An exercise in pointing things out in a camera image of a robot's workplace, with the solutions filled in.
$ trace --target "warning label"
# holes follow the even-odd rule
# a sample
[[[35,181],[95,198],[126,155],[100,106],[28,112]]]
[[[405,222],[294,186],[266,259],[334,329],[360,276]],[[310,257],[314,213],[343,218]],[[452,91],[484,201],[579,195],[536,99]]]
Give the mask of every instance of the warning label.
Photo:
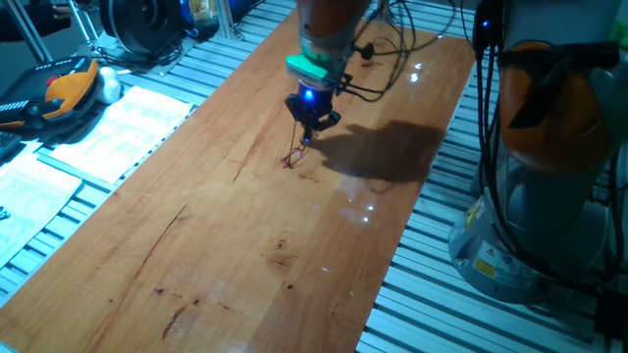
[[[471,208],[467,212],[467,223],[466,223],[465,228],[468,229],[469,227],[471,227],[471,225],[473,224],[473,218],[475,217],[475,219],[478,220],[480,216],[482,216],[483,213],[484,213],[484,203],[482,199],[479,199],[478,201],[476,201],[476,203],[473,206],[471,206]]]
[[[473,267],[485,276],[513,287],[525,289],[534,281],[534,273],[527,266],[486,241],[482,242]]]
[[[476,268],[476,270],[478,270],[479,272],[483,273],[484,275],[490,278],[493,278],[495,276],[496,267],[489,265],[488,262],[482,260],[479,257],[475,259],[475,263],[473,264],[473,267]]]

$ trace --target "yellow warning sticker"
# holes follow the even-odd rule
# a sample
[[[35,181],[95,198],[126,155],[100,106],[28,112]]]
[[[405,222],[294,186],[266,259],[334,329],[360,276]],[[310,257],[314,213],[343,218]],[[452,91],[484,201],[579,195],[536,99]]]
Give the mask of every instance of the yellow warning sticker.
[[[478,206],[480,205],[480,200],[478,200],[473,206],[471,206],[471,208],[469,209],[469,212],[467,212],[467,224],[465,226],[465,228],[469,228],[471,227],[471,224],[473,223],[473,217],[475,216],[476,212],[478,212]]]
[[[475,259],[475,263],[473,264],[473,267],[479,272],[483,273],[484,275],[490,278],[493,278],[493,276],[495,275],[496,267],[491,266],[491,264],[482,260],[479,257]]]

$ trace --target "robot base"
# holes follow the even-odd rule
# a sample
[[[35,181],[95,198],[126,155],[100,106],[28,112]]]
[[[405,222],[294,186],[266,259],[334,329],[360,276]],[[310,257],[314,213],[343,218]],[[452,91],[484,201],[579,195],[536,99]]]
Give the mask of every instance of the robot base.
[[[600,258],[606,234],[609,229],[612,231],[606,224],[606,216],[605,207],[593,203],[585,205],[579,218],[583,222],[577,222],[568,236],[556,237],[569,240],[563,247],[569,254],[551,263],[555,270],[561,271],[574,262],[578,263],[576,268],[592,269]],[[494,227],[495,219],[492,202],[488,197],[481,197],[454,225],[448,248],[460,275],[480,292],[503,302],[532,304],[567,300],[573,290],[539,276],[505,250]],[[519,242],[525,246],[521,232],[516,230],[515,236],[519,236]],[[551,239],[548,246],[555,246]]]

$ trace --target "wooden table surface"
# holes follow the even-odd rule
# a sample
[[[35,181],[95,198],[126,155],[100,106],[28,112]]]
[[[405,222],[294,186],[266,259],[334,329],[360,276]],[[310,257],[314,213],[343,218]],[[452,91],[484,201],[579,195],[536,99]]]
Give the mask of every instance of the wooden table surface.
[[[0,310],[0,340],[20,352],[354,349],[473,54],[444,37],[382,101],[337,98],[340,124],[290,170],[297,24],[290,15]],[[377,24],[363,39],[380,35],[398,41]],[[380,88],[393,61],[356,55],[347,72]]]

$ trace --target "robot end effector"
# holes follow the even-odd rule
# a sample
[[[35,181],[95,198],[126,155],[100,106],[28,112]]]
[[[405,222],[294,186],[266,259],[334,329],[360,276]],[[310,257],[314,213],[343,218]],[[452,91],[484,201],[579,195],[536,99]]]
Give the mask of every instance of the robot end effector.
[[[286,64],[288,73],[299,79],[299,87],[286,105],[294,120],[303,125],[303,143],[311,140],[314,131],[340,121],[332,99],[351,81],[344,69],[353,53],[355,29],[368,4],[368,0],[298,1],[301,53],[288,56]]]

